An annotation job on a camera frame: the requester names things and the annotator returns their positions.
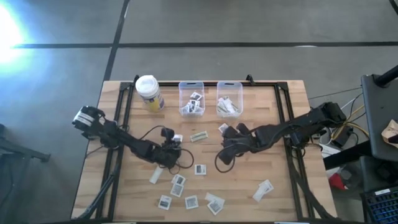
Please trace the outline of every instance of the yellow wire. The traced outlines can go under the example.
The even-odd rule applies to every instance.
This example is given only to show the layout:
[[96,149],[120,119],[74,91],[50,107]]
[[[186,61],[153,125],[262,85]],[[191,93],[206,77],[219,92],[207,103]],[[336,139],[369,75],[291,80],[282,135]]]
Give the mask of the yellow wire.
[[[360,109],[362,109],[364,107],[365,107],[365,105],[362,105],[358,109],[354,110],[354,112],[350,114],[348,119],[350,119],[354,114],[356,114]],[[344,127],[347,125],[348,122],[349,121],[345,121],[344,124],[342,125],[342,127],[338,128],[334,133],[332,133],[332,135],[331,135],[332,140],[336,140],[336,138],[341,134],[341,132],[343,131]]]
[[365,131],[365,129],[363,129],[362,127],[360,127],[359,125],[356,125],[356,124],[354,124],[354,123],[347,123],[347,126],[351,126],[351,127],[353,127],[353,128],[357,128],[357,129],[359,129],[360,131],[362,131],[365,135],[366,135],[366,137],[368,137],[369,138],[369,133],[367,132],[367,131]]

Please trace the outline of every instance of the red object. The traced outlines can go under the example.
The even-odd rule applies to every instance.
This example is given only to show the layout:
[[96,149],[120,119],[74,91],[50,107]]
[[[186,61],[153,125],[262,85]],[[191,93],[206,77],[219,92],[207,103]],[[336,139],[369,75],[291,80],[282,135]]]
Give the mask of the red object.
[[337,174],[337,173],[333,174],[333,175],[329,178],[329,184],[330,184],[332,187],[336,187],[337,189],[346,190],[346,189],[344,188],[344,184],[343,184],[343,181],[341,180],[340,175]]

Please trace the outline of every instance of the clear plastic bin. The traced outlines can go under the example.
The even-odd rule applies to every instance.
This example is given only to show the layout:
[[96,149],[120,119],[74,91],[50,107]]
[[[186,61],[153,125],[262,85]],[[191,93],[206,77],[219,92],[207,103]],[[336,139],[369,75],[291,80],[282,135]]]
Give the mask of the clear plastic bin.
[[202,116],[205,113],[205,84],[198,81],[180,82],[180,114]]
[[240,82],[217,83],[217,115],[221,118],[237,118],[243,112],[243,86]]

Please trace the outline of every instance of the black metal frame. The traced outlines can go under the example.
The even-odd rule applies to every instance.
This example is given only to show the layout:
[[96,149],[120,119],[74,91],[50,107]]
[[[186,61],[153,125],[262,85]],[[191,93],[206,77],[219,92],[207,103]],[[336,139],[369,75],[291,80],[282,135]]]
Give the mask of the black metal frame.
[[[129,92],[128,92],[128,96],[127,96],[126,111],[124,114],[123,125],[122,125],[122,128],[124,128],[124,129],[127,129],[127,124],[129,121],[129,112],[130,112],[131,103],[132,103],[132,96],[133,96],[135,82],[137,79],[138,79],[138,76],[135,77],[134,82],[122,82],[120,84],[119,96],[118,96],[118,102],[116,103],[114,120],[115,121],[119,120],[124,92],[126,90],[128,90]],[[276,98],[278,113],[279,113],[279,119],[280,119],[280,122],[285,122],[284,108],[282,105],[282,98],[281,98],[281,94],[280,94],[280,92],[282,91],[285,96],[286,107],[287,107],[289,119],[294,118],[293,107],[292,107],[292,102],[290,100],[290,94],[289,94],[289,88],[288,88],[287,82],[254,82],[254,80],[252,79],[252,76],[250,76],[250,75],[247,76],[246,80],[247,80],[247,82],[242,82],[243,86],[251,86],[252,88],[254,88],[255,86],[269,86],[269,87],[274,88],[275,98]],[[159,85],[160,86],[175,86],[175,87],[177,87],[178,82],[160,82]],[[217,82],[205,82],[205,86],[216,86],[216,85],[217,85]],[[320,205],[320,203],[316,200],[315,196],[311,193],[309,186],[308,186],[307,174],[305,171],[303,157],[300,153],[297,153],[298,169],[299,169],[299,172],[298,172],[294,166],[294,161],[293,161],[294,157],[292,156],[293,149],[290,147],[290,144],[288,144],[288,142],[289,142],[289,139],[287,137],[284,137],[284,146],[285,146],[285,152],[286,152],[286,158],[287,158],[287,165],[289,168],[290,183],[292,186],[292,194],[293,194],[293,200],[294,200],[295,209],[296,209],[297,221],[309,222],[309,223],[344,223],[344,221],[341,221],[341,220],[330,219],[332,217],[329,214],[327,214],[327,211]],[[119,147],[119,149],[117,149],[118,155],[116,158],[116,163],[114,165],[114,170],[113,170],[112,174],[109,174],[109,173],[111,170],[111,161],[112,161],[112,156],[113,156],[114,150],[113,149],[108,150],[108,154],[106,156],[106,161],[105,161],[101,190],[100,190],[99,194],[97,195],[97,197],[95,198],[94,202],[90,205],[90,208],[92,209],[91,212],[85,214],[85,216],[80,217],[78,219],[74,219],[74,220],[70,220],[69,222],[62,222],[62,223],[103,223],[103,222],[112,222],[113,221],[114,209],[115,209],[115,205],[116,205],[116,197],[117,197],[117,192],[118,192],[119,175],[120,175],[121,163],[122,163],[122,159],[123,159],[123,150],[124,150],[124,146],[121,146],[121,147]],[[108,210],[107,216],[104,217],[103,216],[103,205],[104,205],[103,199],[111,185],[113,187],[111,190],[111,199],[109,201],[109,210]],[[307,211],[308,211],[308,218],[303,216],[303,210],[301,207],[300,197],[299,197],[299,188],[297,187],[297,185],[299,185],[304,192],[306,207],[307,207]],[[313,210],[314,208],[318,212],[318,214],[320,215],[320,217],[322,219],[315,218],[315,212]],[[90,217],[92,216],[94,210],[96,210],[95,218],[91,219]]]

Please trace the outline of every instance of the floor tile line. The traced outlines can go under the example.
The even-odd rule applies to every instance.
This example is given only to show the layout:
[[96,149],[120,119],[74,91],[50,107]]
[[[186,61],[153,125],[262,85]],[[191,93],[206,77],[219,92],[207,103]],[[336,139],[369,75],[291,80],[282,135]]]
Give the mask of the floor tile line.
[[397,3],[395,2],[395,0],[389,0],[389,1],[390,1],[390,4],[391,4],[392,8],[394,9],[394,11],[396,12],[396,14],[398,16],[398,5],[397,5]]
[[169,42],[169,43],[118,43],[113,44],[19,44],[14,49],[90,49],[111,48],[228,48],[228,47],[393,47],[398,41],[380,42]]
[[111,53],[109,55],[108,63],[106,64],[103,81],[108,81],[111,79],[112,68],[113,68],[115,58],[116,58],[116,52],[118,51],[120,38],[122,36],[123,25],[124,25],[124,21],[126,19],[129,3],[130,3],[130,0],[124,0],[124,2],[123,2],[123,7],[122,7],[122,11],[120,13],[118,26],[116,28],[116,33],[114,35]]

